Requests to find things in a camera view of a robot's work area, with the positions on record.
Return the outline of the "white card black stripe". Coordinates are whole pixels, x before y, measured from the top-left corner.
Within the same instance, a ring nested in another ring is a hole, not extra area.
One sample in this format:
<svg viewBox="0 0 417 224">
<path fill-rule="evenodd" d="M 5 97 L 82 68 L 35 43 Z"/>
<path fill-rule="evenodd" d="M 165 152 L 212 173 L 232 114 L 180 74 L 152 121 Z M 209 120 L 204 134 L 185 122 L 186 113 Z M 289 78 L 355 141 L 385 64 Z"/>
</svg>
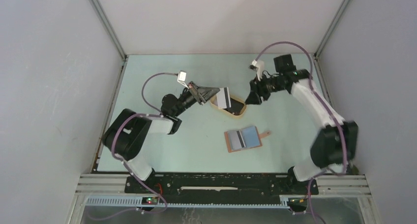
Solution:
<svg viewBox="0 0 417 224">
<path fill-rule="evenodd" d="M 231 151 L 241 150 L 246 148 L 246 144 L 243 138 L 241 130 L 231 130 L 227 133 L 228 143 L 230 145 Z"/>
</svg>

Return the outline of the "aluminium frame rail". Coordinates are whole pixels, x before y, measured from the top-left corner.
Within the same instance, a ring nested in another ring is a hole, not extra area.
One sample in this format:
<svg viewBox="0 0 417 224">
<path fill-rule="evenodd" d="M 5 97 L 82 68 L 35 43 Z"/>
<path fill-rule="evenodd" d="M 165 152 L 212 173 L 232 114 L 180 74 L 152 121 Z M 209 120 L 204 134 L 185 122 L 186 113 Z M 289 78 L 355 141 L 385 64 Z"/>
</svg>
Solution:
<svg viewBox="0 0 417 224">
<path fill-rule="evenodd" d="M 306 207 L 309 198 L 369 198 L 363 175 L 324 175 L 289 187 L 286 176 L 269 174 L 156 174 L 144 188 L 127 174 L 85 174 L 76 194 L 91 206 L 123 207 Z"/>
</svg>

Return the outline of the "brown leather card holder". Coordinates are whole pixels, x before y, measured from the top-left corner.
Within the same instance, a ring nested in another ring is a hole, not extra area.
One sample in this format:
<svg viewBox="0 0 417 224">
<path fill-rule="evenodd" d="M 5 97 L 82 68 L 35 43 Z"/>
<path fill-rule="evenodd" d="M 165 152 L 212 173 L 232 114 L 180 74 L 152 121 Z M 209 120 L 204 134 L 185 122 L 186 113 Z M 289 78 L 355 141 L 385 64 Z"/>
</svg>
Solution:
<svg viewBox="0 0 417 224">
<path fill-rule="evenodd" d="M 246 148 L 241 149 L 241 150 L 231 151 L 230 145 L 228 143 L 228 137 L 227 137 L 227 134 L 226 134 L 228 131 L 226 131 L 226 132 L 224 132 L 224 136 L 225 136 L 227 150 L 228 150 L 229 153 L 262 147 L 262 145 L 263 145 L 262 144 L 262 139 L 271 135 L 270 130 L 259 133 L 256 126 L 250 126 L 250 127 L 239 129 L 239 130 L 241 130 L 241 132 L 243 134 L 243 138 L 244 138 L 244 141 L 245 141 L 245 144 L 246 144 Z"/>
</svg>

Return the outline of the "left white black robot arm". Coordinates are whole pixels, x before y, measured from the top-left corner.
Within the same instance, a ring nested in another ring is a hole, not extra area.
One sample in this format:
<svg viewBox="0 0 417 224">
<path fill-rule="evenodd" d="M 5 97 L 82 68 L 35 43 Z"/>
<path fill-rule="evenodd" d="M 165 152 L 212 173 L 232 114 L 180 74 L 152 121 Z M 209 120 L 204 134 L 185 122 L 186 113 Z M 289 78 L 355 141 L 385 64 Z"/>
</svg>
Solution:
<svg viewBox="0 0 417 224">
<path fill-rule="evenodd" d="M 151 192 L 155 188 L 155 179 L 150 176 L 154 169 L 140 154 L 147 135 L 176 133 L 182 123 L 180 114 L 195 103 L 205 104 L 219 92 L 220 88 L 189 82 L 179 97 L 167 94 L 162 98 L 158 115 L 136 113 L 126 108 L 103 134 L 101 143 L 132 176 L 138 178 L 136 186 L 142 192 Z"/>
</svg>

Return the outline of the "beige oval card tray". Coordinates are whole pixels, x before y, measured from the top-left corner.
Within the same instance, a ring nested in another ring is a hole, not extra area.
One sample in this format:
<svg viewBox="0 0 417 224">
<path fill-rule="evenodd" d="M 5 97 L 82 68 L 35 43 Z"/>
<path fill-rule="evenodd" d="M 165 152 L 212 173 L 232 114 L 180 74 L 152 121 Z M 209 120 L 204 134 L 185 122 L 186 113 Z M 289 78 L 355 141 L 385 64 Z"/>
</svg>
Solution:
<svg viewBox="0 0 417 224">
<path fill-rule="evenodd" d="M 226 108 L 226 109 L 221 109 L 217 106 L 216 96 L 212 97 L 209 102 L 210 102 L 211 107 L 214 110 L 219 111 L 222 114 L 227 115 L 231 118 L 240 119 L 241 117 L 243 117 L 243 114 L 245 113 L 247 106 L 243 99 L 235 95 L 231 95 L 230 99 L 231 99 L 231 108 Z"/>
</svg>

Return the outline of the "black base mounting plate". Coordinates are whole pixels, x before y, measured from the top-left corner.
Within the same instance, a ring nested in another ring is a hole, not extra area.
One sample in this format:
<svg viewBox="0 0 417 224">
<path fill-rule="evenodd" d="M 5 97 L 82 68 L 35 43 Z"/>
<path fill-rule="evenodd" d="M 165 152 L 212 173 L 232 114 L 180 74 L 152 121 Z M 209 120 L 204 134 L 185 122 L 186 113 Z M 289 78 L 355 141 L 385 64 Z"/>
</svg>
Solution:
<svg viewBox="0 0 417 224">
<path fill-rule="evenodd" d="M 169 204 L 278 205 L 282 195 L 319 193 L 315 181 L 287 173 L 153 172 L 144 183 Z"/>
</svg>

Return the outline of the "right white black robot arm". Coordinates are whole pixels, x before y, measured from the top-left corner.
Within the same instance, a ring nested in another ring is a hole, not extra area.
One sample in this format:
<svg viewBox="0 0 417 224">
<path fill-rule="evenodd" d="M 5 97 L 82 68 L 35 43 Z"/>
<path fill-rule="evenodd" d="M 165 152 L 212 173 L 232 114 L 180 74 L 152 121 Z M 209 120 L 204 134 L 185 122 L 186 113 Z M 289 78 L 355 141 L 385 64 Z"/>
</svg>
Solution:
<svg viewBox="0 0 417 224">
<path fill-rule="evenodd" d="M 358 125 L 346 121 L 317 92 L 317 87 L 307 69 L 297 69 L 290 54 L 274 58 L 275 74 L 265 70 L 261 60 L 253 60 L 250 69 L 256 76 L 250 84 L 247 105 L 260 105 L 271 93 L 287 91 L 310 113 L 318 133 L 310 147 L 309 156 L 291 168 L 293 176 L 286 180 L 291 193 L 301 192 L 307 180 L 325 172 L 334 165 L 347 171 L 349 161 L 356 156 Z"/>
</svg>

